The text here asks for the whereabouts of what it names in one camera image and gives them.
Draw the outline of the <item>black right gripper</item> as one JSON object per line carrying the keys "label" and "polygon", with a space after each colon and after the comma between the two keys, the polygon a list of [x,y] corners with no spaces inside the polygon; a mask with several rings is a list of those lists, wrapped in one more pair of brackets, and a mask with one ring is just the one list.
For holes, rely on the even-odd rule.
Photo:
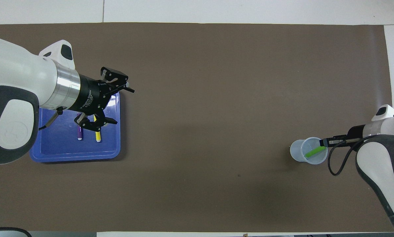
{"label": "black right gripper", "polygon": [[353,139],[361,139],[363,138],[365,124],[353,126],[348,130],[347,134],[343,135],[336,135],[332,138],[324,138],[320,139],[320,146],[321,147],[346,147],[349,144],[346,142],[347,140]]}

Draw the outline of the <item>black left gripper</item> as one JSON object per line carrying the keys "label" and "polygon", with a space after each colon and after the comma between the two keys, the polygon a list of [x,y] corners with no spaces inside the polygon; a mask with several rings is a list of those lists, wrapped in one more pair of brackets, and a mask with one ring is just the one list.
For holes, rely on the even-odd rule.
{"label": "black left gripper", "polygon": [[103,66],[100,73],[100,81],[79,74],[80,91],[75,102],[69,107],[69,110],[81,113],[75,117],[75,123],[80,128],[93,132],[100,132],[102,127],[107,124],[118,123],[110,117],[96,117],[94,120],[93,118],[89,119],[89,116],[86,115],[97,114],[99,110],[106,108],[110,96],[103,97],[101,94],[115,94],[120,90],[135,93],[135,90],[129,87],[129,77],[123,72]]}

